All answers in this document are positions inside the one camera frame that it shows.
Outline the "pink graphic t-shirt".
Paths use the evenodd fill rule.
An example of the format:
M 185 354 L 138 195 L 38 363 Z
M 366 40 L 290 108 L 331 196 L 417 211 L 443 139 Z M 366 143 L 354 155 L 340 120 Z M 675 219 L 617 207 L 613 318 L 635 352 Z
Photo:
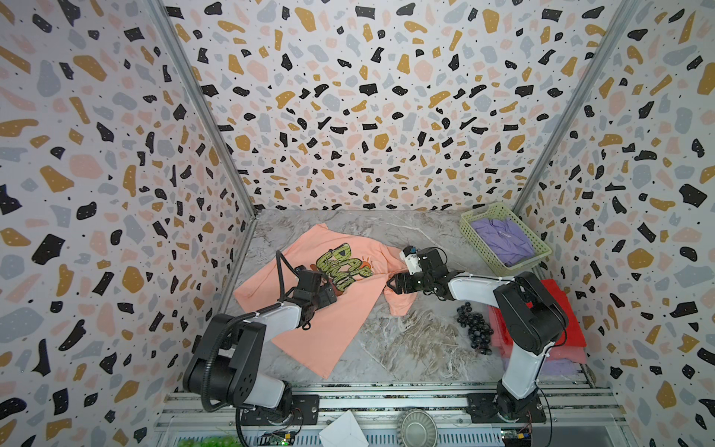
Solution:
M 318 295 L 320 308 L 311 328 L 273 339 L 278 348 L 324 379 L 330 377 L 380 296 L 394 317 L 405 316 L 417 298 L 415 292 L 398 294 L 388 288 L 389 279 L 407 266 L 400 259 L 401 250 L 371 238 L 334 232 L 321 223 L 282 254 L 291 266 L 303 266 L 330 281 Z

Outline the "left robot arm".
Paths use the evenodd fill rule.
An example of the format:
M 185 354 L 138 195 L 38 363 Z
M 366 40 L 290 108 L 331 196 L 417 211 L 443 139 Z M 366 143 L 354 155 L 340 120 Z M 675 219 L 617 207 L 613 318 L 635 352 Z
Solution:
M 279 251 L 276 261 L 277 302 L 241 316 L 219 314 L 195 341 L 182 388 L 199 396 L 206 412 L 232 406 L 276 423 L 293 415 L 290 384 L 259 373 L 264 345 L 295 329 L 310 330 L 315 314 L 337 295 L 326 274 L 294 267 Z

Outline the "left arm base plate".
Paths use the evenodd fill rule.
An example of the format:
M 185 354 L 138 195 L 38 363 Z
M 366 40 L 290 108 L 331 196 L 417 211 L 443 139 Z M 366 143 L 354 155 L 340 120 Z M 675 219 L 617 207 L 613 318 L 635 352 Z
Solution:
M 238 421 L 244 427 L 316 426 L 320 414 L 318 394 L 299 394 L 283 399 L 276 408 L 255 406 L 239 411 Z

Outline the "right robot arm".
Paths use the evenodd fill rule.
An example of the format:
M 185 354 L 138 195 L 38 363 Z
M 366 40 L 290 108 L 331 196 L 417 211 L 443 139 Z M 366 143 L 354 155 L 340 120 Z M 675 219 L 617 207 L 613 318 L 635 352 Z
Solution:
M 506 372 L 490 403 L 474 403 L 469 413 L 476 421 L 496 417 L 517 423 L 525 415 L 538 417 L 538 377 L 549 351 L 569 325 L 556 299 L 532 272 L 513 277 L 488 277 L 450 270 L 442 249 L 406 247 L 400 254 L 407 270 L 389 279 L 396 294 L 422 292 L 441 301 L 489 305 L 498 309 L 513 341 Z

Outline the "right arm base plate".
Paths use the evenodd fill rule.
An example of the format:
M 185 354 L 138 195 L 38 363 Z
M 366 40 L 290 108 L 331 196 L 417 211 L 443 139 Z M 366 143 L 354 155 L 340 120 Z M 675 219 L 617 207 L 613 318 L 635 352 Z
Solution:
M 477 392 L 467 394 L 467 414 L 474 424 L 545 423 L 545 405 L 534 391 L 523 400 L 509 393 Z

